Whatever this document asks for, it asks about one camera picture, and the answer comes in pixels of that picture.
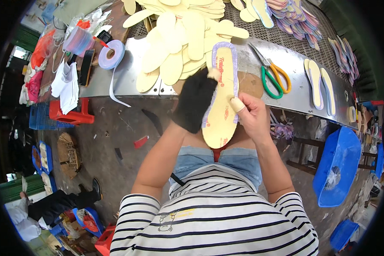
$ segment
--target red plastic bag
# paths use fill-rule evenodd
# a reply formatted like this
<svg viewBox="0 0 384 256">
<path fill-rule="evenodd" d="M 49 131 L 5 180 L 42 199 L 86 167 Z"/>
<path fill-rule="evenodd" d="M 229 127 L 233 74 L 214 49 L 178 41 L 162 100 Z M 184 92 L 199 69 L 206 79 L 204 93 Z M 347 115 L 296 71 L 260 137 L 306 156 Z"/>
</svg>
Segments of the red plastic bag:
<svg viewBox="0 0 384 256">
<path fill-rule="evenodd" d="M 97 224 L 95 223 L 94 219 L 91 216 L 85 215 L 83 223 L 84 223 L 83 228 L 87 228 L 92 232 L 98 232 Z"/>
<path fill-rule="evenodd" d="M 83 22 L 83 20 L 79 20 L 78 23 L 77 23 L 77 26 L 82 28 L 82 29 L 87 29 L 87 28 L 89 28 L 91 26 L 91 24 L 90 24 L 89 20 L 84 21 L 84 22 Z"/>
<path fill-rule="evenodd" d="M 55 31 L 56 30 L 53 29 L 52 31 L 48 32 L 38 40 L 36 48 L 34 49 L 34 52 L 31 55 L 32 68 L 36 68 L 36 66 L 37 67 L 41 66 L 41 63 L 44 61 L 44 59 L 50 56 L 51 50 L 54 47 L 53 34 Z"/>
<path fill-rule="evenodd" d="M 31 101 L 37 102 L 38 93 L 40 92 L 40 85 L 42 74 L 44 71 L 39 71 L 26 83 L 27 92 L 29 93 L 29 99 Z"/>
</svg>

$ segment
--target glue container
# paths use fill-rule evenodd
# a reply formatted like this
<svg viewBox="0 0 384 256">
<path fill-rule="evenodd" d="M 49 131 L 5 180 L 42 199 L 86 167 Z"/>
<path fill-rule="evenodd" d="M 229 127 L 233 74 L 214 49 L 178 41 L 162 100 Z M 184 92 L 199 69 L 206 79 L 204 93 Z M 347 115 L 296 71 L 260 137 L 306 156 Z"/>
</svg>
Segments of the glue container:
<svg viewBox="0 0 384 256">
<path fill-rule="evenodd" d="M 95 40 L 92 35 L 80 27 L 75 27 L 67 40 L 64 42 L 63 50 L 84 57 L 86 50 L 92 49 Z"/>
</svg>

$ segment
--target denim shorts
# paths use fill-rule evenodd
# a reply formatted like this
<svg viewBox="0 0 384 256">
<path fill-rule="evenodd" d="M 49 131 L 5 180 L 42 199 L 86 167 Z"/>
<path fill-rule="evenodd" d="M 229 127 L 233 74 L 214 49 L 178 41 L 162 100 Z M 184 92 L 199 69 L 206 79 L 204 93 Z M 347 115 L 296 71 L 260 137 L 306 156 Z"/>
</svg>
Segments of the denim shorts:
<svg viewBox="0 0 384 256">
<path fill-rule="evenodd" d="M 173 173 L 182 179 L 192 171 L 208 164 L 215 163 L 213 151 L 202 147 L 181 147 L 176 158 L 176 165 Z M 256 189 L 262 182 L 262 173 L 257 158 L 257 152 L 253 149 L 235 147 L 220 152 L 216 164 L 229 167 L 249 179 Z"/>
</svg>

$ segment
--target striped shirt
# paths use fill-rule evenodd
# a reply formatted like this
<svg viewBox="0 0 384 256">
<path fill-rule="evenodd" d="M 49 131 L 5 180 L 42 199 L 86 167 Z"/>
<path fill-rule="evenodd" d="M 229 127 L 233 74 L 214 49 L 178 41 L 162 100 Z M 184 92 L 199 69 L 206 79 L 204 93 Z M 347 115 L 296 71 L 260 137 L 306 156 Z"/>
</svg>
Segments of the striped shirt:
<svg viewBox="0 0 384 256">
<path fill-rule="evenodd" d="M 148 195 L 122 199 L 111 256 L 317 255 L 317 232 L 298 193 L 269 203 L 247 178 L 217 164 L 182 180 L 163 205 Z"/>
</svg>

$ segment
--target black pants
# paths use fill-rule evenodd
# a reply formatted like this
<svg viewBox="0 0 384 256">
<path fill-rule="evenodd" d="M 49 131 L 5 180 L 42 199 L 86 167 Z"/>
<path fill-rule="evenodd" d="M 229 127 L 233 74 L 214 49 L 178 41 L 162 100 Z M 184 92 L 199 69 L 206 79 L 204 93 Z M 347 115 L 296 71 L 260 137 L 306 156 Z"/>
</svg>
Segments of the black pants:
<svg viewBox="0 0 384 256">
<path fill-rule="evenodd" d="M 58 190 L 29 205 L 28 215 L 36 221 L 43 217 L 46 224 L 51 226 L 54 220 L 63 212 L 74 208 L 90 207 L 96 201 L 97 193 L 95 191 L 67 195 L 64 191 Z"/>
</svg>

